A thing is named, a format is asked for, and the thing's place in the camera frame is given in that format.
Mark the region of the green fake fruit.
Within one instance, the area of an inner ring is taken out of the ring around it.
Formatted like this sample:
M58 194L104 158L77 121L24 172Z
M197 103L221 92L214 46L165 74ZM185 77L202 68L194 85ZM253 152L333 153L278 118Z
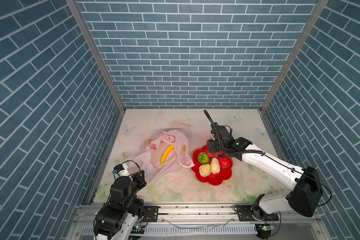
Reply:
M210 157L207 153L205 152L200 152L197 155L197 160L200 164L204 165L204 164L208 164L210 162Z

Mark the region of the pink plastic bag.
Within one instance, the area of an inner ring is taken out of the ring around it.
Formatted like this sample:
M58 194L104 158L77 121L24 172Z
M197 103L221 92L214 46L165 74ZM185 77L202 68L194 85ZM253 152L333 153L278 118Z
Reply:
M133 159L145 171L145 179L153 183L161 178L195 166L189 141L178 129L161 131L154 135L143 152Z

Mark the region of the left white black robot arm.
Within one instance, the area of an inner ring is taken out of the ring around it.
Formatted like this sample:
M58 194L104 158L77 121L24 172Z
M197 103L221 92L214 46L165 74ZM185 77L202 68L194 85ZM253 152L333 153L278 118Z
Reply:
M146 186L143 170L115 179L110 196L94 219L95 240L127 240L144 214L144 201L137 198Z

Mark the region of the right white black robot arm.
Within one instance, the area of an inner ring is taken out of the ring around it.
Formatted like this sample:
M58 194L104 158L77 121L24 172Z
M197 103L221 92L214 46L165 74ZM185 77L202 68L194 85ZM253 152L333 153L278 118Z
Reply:
M233 157L257 167L280 181L285 190L274 195L260 194L251 206L253 218L263 221L276 212L295 211L304 217L312 217L323 196L323 188L318 171L310 166L301 168L272 156L252 142L238 138L225 140L207 140L212 154Z

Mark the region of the yellow fake banana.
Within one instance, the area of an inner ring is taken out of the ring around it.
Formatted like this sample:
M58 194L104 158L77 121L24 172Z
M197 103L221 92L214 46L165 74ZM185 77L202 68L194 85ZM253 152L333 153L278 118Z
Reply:
M170 145L163 153L162 157L161 157L161 160L160 160L160 164L162 165L166 159L167 159L167 156L170 154L171 151L173 151L175 149L175 147L173 145Z

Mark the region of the red fake apple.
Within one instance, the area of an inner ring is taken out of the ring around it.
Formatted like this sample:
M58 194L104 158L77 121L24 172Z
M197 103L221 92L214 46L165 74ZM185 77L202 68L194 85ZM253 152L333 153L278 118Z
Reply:
M221 169L227 169L231 166L229 158L218 158Z

